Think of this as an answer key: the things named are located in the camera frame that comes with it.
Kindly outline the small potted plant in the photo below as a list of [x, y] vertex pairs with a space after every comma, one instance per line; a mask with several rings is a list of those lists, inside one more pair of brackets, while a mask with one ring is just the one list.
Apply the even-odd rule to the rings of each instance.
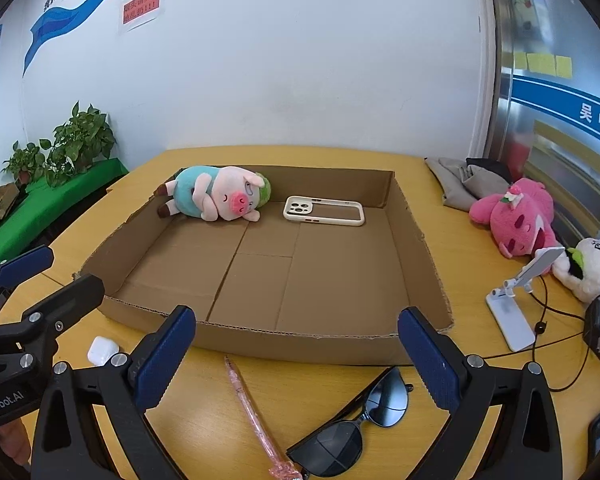
[[2, 171], [10, 174], [20, 188], [38, 180], [43, 173], [45, 155], [38, 144], [12, 144], [12, 154], [3, 162]]

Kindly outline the green potted plant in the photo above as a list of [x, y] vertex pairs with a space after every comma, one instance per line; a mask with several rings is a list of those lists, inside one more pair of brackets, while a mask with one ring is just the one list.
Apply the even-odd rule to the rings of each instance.
[[108, 115], [92, 104], [82, 110], [76, 101], [70, 117], [54, 129], [53, 139], [38, 140], [45, 156], [42, 168], [47, 184], [57, 188], [84, 174], [94, 162], [108, 159], [114, 144]]

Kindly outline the white clear phone case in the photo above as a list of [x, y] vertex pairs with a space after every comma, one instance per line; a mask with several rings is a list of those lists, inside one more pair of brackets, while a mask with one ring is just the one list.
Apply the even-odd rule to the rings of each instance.
[[362, 226], [365, 223], [364, 209], [358, 202], [308, 196], [289, 196], [283, 216], [291, 222], [329, 226]]

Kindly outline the brown cardboard box tray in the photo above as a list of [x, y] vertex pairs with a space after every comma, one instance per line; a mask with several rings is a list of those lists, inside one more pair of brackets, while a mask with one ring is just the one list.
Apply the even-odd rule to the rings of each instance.
[[[398, 317], [418, 307], [453, 324], [424, 234], [387, 170], [267, 166], [273, 193], [257, 222], [160, 218], [148, 200], [98, 246], [83, 272], [105, 287], [100, 310], [145, 333], [177, 306], [196, 316], [198, 348], [253, 358], [404, 364]], [[291, 222], [289, 196], [350, 200], [362, 226]]]

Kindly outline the grey folded cloth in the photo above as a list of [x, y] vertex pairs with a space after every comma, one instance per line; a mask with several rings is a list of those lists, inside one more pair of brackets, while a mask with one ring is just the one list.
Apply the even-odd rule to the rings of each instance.
[[442, 204], [468, 211], [480, 198], [504, 194], [509, 183], [496, 172], [459, 159], [426, 157], [425, 162], [442, 191]]

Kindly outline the green covered bench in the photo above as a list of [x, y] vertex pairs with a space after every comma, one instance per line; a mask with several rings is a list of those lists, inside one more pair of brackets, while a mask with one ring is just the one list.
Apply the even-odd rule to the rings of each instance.
[[0, 224], [0, 261], [18, 256], [70, 207], [127, 173], [122, 162], [112, 158], [96, 162], [57, 188], [43, 179], [29, 184], [27, 197]]

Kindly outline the pink strawberry bear plush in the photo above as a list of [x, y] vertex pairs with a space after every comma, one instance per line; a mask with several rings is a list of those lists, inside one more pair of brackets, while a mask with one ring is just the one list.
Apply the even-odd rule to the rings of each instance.
[[554, 200], [541, 182], [521, 178], [504, 194], [477, 200], [469, 209], [472, 222], [487, 226], [505, 258], [533, 256], [558, 246], [552, 229]]

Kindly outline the white earbuds case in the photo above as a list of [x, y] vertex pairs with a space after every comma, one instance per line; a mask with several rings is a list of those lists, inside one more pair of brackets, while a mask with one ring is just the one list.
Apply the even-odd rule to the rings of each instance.
[[104, 366], [119, 351], [119, 345], [112, 339], [96, 336], [87, 350], [86, 357], [94, 366]]

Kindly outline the pink pen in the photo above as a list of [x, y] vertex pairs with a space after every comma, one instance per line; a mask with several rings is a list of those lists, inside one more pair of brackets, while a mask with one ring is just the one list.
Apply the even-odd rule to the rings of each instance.
[[268, 428], [266, 428], [260, 411], [254, 403], [237, 365], [228, 356], [224, 356], [224, 364], [230, 384], [234, 388], [242, 410], [250, 422], [253, 433], [257, 437], [265, 455], [268, 456], [268, 460], [270, 461], [268, 473], [277, 480], [301, 480], [303, 476], [300, 470], [280, 452], [275, 439], [268, 431]]

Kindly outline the pink pig plush toy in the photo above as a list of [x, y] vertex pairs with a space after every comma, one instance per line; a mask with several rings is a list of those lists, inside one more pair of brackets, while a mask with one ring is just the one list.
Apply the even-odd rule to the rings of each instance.
[[205, 222], [257, 222], [259, 209], [271, 193], [271, 183], [263, 174], [235, 166], [193, 166], [160, 184], [154, 195], [168, 198], [158, 207], [160, 218], [185, 214]]

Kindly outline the white panda plush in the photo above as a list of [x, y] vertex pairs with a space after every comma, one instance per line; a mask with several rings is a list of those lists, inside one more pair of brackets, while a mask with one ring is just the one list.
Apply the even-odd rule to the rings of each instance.
[[582, 304], [600, 296], [600, 239], [584, 238], [568, 247], [552, 265], [552, 273]]

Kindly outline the black sunglasses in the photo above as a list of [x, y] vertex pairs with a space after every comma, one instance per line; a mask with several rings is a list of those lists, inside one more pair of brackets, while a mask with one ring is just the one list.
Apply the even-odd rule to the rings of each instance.
[[287, 448], [287, 457], [300, 467], [303, 479], [344, 474], [363, 454], [362, 426], [396, 426], [406, 414], [412, 391], [399, 367], [386, 368], [336, 415]]

